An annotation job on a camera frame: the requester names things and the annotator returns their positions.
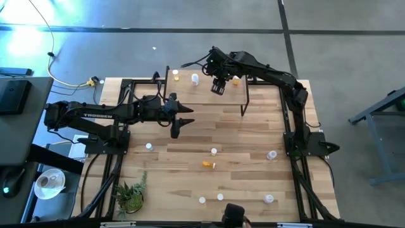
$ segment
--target wooden table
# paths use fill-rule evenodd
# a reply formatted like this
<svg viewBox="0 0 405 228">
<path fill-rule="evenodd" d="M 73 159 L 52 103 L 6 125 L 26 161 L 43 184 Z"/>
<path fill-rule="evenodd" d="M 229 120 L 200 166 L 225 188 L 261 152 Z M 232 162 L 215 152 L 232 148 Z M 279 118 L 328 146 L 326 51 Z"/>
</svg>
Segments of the wooden table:
<svg viewBox="0 0 405 228">
<path fill-rule="evenodd" d="M 194 86 L 191 75 L 199 76 L 199 85 Z M 246 80 L 242 77 L 238 85 L 232 81 L 225 86 L 225 93 L 219 96 L 211 92 L 213 78 L 202 73 L 201 70 L 178 70 L 178 81 L 175 81 L 173 71 L 168 72 L 166 96 L 171 92 L 177 93 L 177 99 L 185 105 L 244 105 L 246 98 Z"/>
<path fill-rule="evenodd" d="M 309 81 L 300 82 L 309 92 L 307 121 L 316 125 L 318 118 Z M 117 103 L 120 83 L 121 78 L 106 79 L 101 103 Z M 137 85 L 135 91 L 138 95 L 154 94 L 156 86 Z M 250 104 L 244 117 L 240 116 L 238 106 L 187 105 L 194 113 L 179 117 L 196 121 L 182 127 L 178 139 L 171 139 L 170 128 L 157 123 L 130 126 L 130 147 L 124 156 L 120 183 L 139 182 L 144 170 L 148 171 L 148 179 L 144 206 L 137 213 L 127 215 L 128 220 L 220 221 L 226 204 L 235 203 L 246 209 L 246 216 L 253 222 L 299 221 L 290 160 L 284 151 L 279 90 L 271 85 L 252 85 L 249 92 Z M 110 124 L 109 120 L 96 122 Z M 147 151 L 146 143 L 153 145 L 153 152 Z M 216 156 L 211 156 L 211 148 L 218 149 Z M 271 150 L 278 155 L 274 160 L 267 160 L 266 154 Z M 99 190 L 105 159 L 105 155 L 100 155 L 91 167 L 85 185 L 85 205 Z M 86 160 L 82 177 L 90 160 Z M 216 168 L 205 168 L 202 161 L 215 162 Z M 339 217 L 327 165 L 317 157 L 308 157 L 308 167 L 315 193 L 331 214 Z M 72 215 L 80 212 L 81 187 L 82 181 Z M 216 199 L 218 193 L 223 194 L 223 201 Z M 273 203 L 263 202 L 267 194 L 274 196 Z M 107 196 L 103 214 L 110 192 Z M 205 204 L 199 203 L 201 196 L 206 198 Z M 303 198 L 310 216 L 306 194 Z"/>
</svg>

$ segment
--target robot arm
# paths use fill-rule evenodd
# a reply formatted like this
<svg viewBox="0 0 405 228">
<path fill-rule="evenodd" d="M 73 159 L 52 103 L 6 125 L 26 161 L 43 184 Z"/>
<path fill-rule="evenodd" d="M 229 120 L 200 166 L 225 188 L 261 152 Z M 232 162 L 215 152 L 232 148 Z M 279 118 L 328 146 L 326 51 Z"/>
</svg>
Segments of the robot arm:
<svg viewBox="0 0 405 228">
<path fill-rule="evenodd" d="M 44 124 L 48 130 L 57 131 L 63 127 L 71 127 L 99 137 L 104 143 L 116 145 L 120 143 L 121 130 L 118 126 L 103 126 L 86 120 L 88 118 L 113 119 L 122 124 L 136 124 L 137 122 L 157 122 L 163 127 L 171 125 L 171 137 L 176 139 L 180 128 L 194 121 L 194 119 L 176 119 L 177 113 L 193 112 L 192 109 L 183 106 L 176 101 L 176 94 L 170 94 L 168 99 L 161 105 L 159 96 L 144 96 L 130 104 L 118 104 L 106 106 L 79 103 L 76 101 L 60 101 L 47 104 Z"/>
<path fill-rule="evenodd" d="M 289 110 L 293 113 L 296 131 L 292 136 L 295 149 L 306 149 L 311 132 L 305 124 L 304 107 L 308 92 L 296 78 L 287 72 L 281 72 L 269 65 L 259 63 L 255 57 L 245 51 L 225 54 L 213 47 L 207 57 L 207 63 L 202 67 L 204 74 L 215 76 L 211 91 L 222 95 L 225 84 L 234 75 L 254 75 L 266 82 L 282 88 Z"/>
</svg>

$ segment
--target floor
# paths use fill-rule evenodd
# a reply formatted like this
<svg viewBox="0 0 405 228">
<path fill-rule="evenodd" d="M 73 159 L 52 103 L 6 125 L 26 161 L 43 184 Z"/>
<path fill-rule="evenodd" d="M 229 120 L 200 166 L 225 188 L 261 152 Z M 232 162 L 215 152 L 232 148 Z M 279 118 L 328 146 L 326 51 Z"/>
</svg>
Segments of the floor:
<svg viewBox="0 0 405 228">
<path fill-rule="evenodd" d="M 322 129 L 328 141 L 341 146 L 330 156 L 330 163 L 342 218 L 404 226 L 405 182 L 369 185 L 369 178 L 382 174 L 375 145 L 365 123 L 353 127 L 347 122 L 391 90 L 404 86 L 404 1 L 33 2 L 54 26 L 57 58 L 51 71 L 70 83 L 92 76 L 163 74 L 166 65 L 179 68 L 204 56 L 212 45 L 225 52 L 248 51 L 262 63 L 309 79 Z M 0 23 L 0 65 L 31 68 L 34 76 L 47 76 L 51 34 L 40 32 L 46 27 L 30 3 L 6 1 Z M 49 102 L 92 103 L 92 95 L 92 89 L 77 91 L 74 96 L 51 93 Z M 69 138 L 77 133 L 61 130 Z M 60 139 L 39 126 L 36 144 L 57 141 Z"/>
</svg>

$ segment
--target orange object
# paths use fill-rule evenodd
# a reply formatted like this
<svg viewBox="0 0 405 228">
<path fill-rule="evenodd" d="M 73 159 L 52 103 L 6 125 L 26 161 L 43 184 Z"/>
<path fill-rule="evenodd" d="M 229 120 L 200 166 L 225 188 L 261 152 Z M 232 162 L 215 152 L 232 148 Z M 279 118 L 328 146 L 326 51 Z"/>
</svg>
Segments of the orange object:
<svg viewBox="0 0 405 228">
<path fill-rule="evenodd" d="M 203 161 L 203 162 L 202 162 L 202 165 L 203 165 L 204 167 L 212 167 L 212 168 L 215 168 L 215 163 L 208 162 L 208 161 Z"/>
</svg>

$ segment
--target plant pot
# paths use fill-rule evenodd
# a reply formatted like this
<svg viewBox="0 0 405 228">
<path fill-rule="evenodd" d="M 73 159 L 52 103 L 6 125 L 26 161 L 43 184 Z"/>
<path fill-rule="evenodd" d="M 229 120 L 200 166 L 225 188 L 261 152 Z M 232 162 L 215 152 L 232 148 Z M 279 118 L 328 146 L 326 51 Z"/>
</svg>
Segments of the plant pot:
<svg viewBox="0 0 405 228">
<path fill-rule="evenodd" d="M 141 193 L 140 194 L 140 198 L 142 199 L 142 206 L 144 205 L 143 204 L 143 202 L 144 202 L 144 195 Z M 137 211 L 139 211 L 141 208 L 142 208 L 142 206 L 140 206 L 140 208 L 138 209 L 138 210 L 134 210 L 134 211 L 130 211 L 130 212 L 125 212 L 125 213 L 135 213 L 135 212 L 137 212 Z"/>
</svg>

